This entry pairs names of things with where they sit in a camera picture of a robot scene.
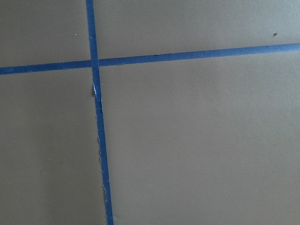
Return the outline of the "long horizontal blue tape strip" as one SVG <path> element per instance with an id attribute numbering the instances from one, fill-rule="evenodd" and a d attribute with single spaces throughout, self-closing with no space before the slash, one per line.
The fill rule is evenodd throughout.
<path id="1" fill-rule="evenodd" d="M 204 51 L 193 51 L 193 52 L 165 53 L 165 54 L 130 56 L 130 57 L 117 57 L 117 58 L 107 58 L 107 59 L 96 59 L 96 55 L 92 54 L 91 60 L 1 67 L 0 74 L 1 75 L 23 74 L 23 73 L 46 72 L 46 71 L 56 71 L 56 70 L 94 68 L 96 66 L 107 67 L 107 66 L 129 65 L 129 64 L 153 63 L 153 62 L 162 62 L 162 61 L 192 60 L 192 59 L 216 58 L 216 57 L 239 56 L 239 55 L 293 52 L 299 50 L 300 50 L 300 44 L 295 43 L 295 44 L 215 49 L 215 50 L 204 50 Z"/>

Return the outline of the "vertical blue tape strip right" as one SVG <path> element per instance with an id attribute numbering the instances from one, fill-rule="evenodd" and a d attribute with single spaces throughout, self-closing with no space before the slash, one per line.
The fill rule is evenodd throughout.
<path id="1" fill-rule="evenodd" d="M 95 16 L 94 16 L 94 4 L 92 0 L 86 1 L 86 10 L 87 10 L 87 21 L 88 21 L 88 31 L 89 31 L 90 58 L 91 58 L 91 68 L 92 68 L 92 76 L 93 76 L 94 99 L 95 99 L 95 108 L 96 108 L 99 158 L 101 164 L 102 183 L 103 183 L 104 199 L 105 199 L 105 216 L 106 216 L 106 223 L 108 225 L 113 225 L 114 221 L 113 221 L 112 200 L 111 200 L 111 190 L 110 190 L 109 171 L 108 171 L 107 149 L 106 149 L 106 141 L 105 141 L 105 125 L 104 125 L 104 115 L 103 115 L 103 107 L 102 107 L 102 92 L 101 92 L 101 81 L 100 81 L 99 60 L 98 60 L 97 36 L 96 36 L 96 26 L 95 26 Z"/>

